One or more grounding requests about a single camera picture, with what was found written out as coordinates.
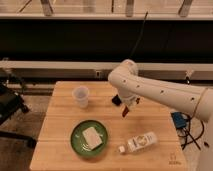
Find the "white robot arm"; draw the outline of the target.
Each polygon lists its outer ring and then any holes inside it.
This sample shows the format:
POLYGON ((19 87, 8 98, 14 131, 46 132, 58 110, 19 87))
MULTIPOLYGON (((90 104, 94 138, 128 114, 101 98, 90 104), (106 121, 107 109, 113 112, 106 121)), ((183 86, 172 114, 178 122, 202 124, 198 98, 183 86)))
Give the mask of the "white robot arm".
POLYGON ((183 112, 206 123, 196 171, 213 171, 213 89, 138 76, 137 64, 126 59, 108 75, 125 105, 123 116, 140 96, 183 112))

